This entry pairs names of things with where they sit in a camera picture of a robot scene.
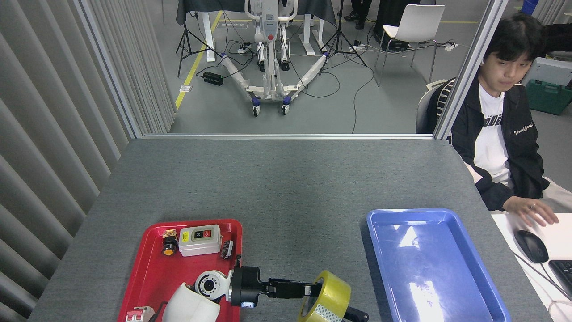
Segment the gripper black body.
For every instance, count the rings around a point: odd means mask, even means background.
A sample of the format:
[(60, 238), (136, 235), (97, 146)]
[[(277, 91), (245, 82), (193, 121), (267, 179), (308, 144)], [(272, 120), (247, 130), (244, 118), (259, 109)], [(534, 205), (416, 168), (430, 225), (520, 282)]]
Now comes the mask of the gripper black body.
[(230, 282), (231, 306), (242, 306), (245, 302), (256, 306), (259, 295), (269, 295), (269, 283), (260, 280), (260, 268), (234, 267)]

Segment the person's left hand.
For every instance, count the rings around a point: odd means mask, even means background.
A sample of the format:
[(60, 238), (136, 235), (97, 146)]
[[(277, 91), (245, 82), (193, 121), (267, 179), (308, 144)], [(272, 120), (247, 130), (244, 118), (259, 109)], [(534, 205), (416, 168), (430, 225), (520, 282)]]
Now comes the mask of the person's left hand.
[(542, 227), (559, 223), (552, 208), (539, 199), (511, 196), (502, 207), (509, 214), (523, 220), (529, 227), (533, 226), (533, 222)]

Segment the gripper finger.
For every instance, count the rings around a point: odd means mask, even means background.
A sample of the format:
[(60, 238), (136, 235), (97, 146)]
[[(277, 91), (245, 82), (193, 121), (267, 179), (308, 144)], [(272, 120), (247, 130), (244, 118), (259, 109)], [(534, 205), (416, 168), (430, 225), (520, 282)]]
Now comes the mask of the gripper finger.
[(368, 322), (369, 314), (363, 310), (359, 310), (348, 306), (346, 312), (342, 318), (343, 322)]
[(302, 283), (288, 279), (268, 279), (266, 295), (269, 298), (317, 297), (323, 283)]

